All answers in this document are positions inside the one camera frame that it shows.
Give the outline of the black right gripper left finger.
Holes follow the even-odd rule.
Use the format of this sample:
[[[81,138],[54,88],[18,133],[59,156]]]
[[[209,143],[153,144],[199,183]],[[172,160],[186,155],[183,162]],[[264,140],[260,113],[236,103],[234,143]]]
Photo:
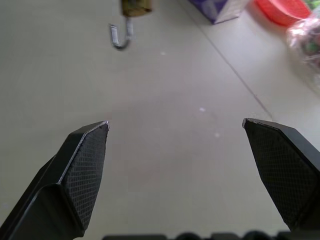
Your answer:
[[[0,226],[0,240],[84,236],[102,181],[108,131],[109,123],[100,121],[67,136]]]

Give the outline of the brass padlock with steel shackle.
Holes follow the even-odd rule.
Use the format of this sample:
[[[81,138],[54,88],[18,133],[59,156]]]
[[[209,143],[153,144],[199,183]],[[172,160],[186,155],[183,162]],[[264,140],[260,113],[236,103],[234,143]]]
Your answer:
[[[118,28],[109,24],[111,45],[118,51],[125,50],[131,43],[134,35],[132,18],[142,17],[153,11],[153,0],[120,0],[121,13],[125,20],[125,38],[120,43],[118,38]]]

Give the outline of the blue and white cardboard box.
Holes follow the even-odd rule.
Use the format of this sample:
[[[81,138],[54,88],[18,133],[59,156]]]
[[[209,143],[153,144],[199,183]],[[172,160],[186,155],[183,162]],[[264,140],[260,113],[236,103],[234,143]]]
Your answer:
[[[212,25],[238,18],[250,0],[189,0]]]

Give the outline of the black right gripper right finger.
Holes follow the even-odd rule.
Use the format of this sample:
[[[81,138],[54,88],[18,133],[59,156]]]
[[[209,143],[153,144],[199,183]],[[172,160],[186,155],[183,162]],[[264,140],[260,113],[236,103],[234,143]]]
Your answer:
[[[291,231],[320,231],[320,151],[296,129],[242,122],[260,179]]]

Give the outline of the red plastic basket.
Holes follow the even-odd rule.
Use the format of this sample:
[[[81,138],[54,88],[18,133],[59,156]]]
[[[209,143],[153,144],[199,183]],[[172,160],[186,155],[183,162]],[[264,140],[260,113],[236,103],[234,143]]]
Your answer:
[[[253,0],[271,22],[288,27],[306,19],[311,10],[303,0]]]

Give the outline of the clear plastic bag of items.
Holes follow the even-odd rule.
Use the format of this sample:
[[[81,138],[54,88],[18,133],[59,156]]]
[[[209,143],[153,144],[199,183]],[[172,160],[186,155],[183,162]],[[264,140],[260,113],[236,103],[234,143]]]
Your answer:
[[[288,28],[286,41],[311,85],[320,90],[320,5],[307,18]]]

